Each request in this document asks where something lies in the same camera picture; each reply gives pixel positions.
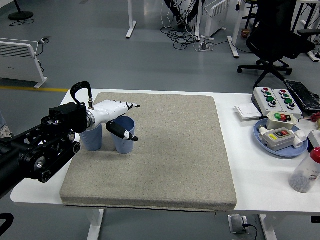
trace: gray concrete floor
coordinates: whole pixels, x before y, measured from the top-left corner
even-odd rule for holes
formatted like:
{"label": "gray concrete floor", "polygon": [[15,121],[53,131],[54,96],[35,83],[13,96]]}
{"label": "gray concrete floor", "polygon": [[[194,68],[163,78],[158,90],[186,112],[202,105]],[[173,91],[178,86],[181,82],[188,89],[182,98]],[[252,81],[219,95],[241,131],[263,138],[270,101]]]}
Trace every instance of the gray concrete floor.
{"label": "gray concrete floor", "polygon": [[[236,22],[237,0],[231,0],[226,30],[214,35],[214,43],[232,36]],[[133,18],[137,26],[131,39],[126,0],[20,0],[23,11],[34,13],[34,23],[9,26],[8,15],[16,12],[14,3],[0,8],[0,38],[39,41],[49,36],[44,53],[38,57],[48,77],[42,88],[70,89],[75,83],[88,81],[94,89],[155,90],[215,93],[252,93],[260,71],[244,70],[238,65],[254,64],[258,58],[239,52],[234,59],[227,43],[214,46],[211,52],[196,52],[193,45],[176,50],[160,29],[168,13],[162,0],[133,1]],[[246,40],[239,37],[237,47],[248,51]],[[285,60],[292,68],[289,79],[303,82],[320,94],[319,64],[307,55]],[[29,82],[0,80],[1,86],[32,87]],[[261,87],[276,89],[285,85],[268,75]],[[40,124],[49,108],[58,106],[65,93],[0,89],[0,108],[14,134]],[[0,200],[0,213],[15,216],[13,226],[1,237],[4,240],[87,239],[89,222],[85,211],[52,206],[17,206],[7,194]],[[227,213],[193,213],[154,210],[108,210],[100,239],[254,239],[229,231]],[[256,215],[247,215],[258,227],[258,239],[264,236]],[[319,239],[317,224],[308,216],[287,217],[277,228],[279,240]]]}

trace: gray cushion pad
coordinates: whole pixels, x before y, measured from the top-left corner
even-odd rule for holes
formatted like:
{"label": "gray cushion pad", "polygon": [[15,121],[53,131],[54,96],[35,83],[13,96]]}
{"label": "gray cushion pad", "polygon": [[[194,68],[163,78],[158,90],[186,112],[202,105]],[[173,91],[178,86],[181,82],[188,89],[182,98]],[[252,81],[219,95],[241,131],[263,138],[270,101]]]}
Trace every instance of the gray cushion pad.
{"label": "gray cushion pad", "polygon": [[64,205],[230,211],[237,203],[215,101],[210,96],[100,93],[94,104],[140,104],[129,154],[119,154],[105,124],[102,148],[81,146],[60,196]]}

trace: black fan base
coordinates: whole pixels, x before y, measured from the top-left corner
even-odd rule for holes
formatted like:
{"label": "black fan base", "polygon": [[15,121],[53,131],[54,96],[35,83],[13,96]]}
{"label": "black fan base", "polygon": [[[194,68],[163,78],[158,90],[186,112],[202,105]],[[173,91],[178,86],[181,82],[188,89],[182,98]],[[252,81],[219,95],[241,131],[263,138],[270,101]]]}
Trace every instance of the black fan base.
{"label": "black fan base", "polygon": [[15,12],[9,15],[9,19],[13,21],[22,21],[26,19],[30,19],[34,16],[34,14],[30,11],[22,11],[22,12]]}

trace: bottle cap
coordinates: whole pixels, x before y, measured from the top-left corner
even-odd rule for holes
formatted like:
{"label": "bottle cap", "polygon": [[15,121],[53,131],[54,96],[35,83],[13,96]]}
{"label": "bottle cap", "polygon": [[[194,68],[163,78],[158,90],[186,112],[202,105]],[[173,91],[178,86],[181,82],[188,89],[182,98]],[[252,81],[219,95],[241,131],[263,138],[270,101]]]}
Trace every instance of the bottle cap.
{"label": "bottle cap", "polygon": [[310,157],[312,158],[313,161],[320,164],[320,147],[319,146],[310,152]]}

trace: white plastic bottle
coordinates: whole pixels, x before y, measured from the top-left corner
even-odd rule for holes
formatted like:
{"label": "white plastic bottle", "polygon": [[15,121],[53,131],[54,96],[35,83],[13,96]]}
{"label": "white plastic bottle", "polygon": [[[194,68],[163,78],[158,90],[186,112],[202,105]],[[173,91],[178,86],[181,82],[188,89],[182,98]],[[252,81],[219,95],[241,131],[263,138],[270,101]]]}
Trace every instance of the white plastic bottle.
{"label": "white plastic bottle", "polygon": [[310,152],[289,178],[290,186],[300,193],[307,193],[320,176],[320,147]]}

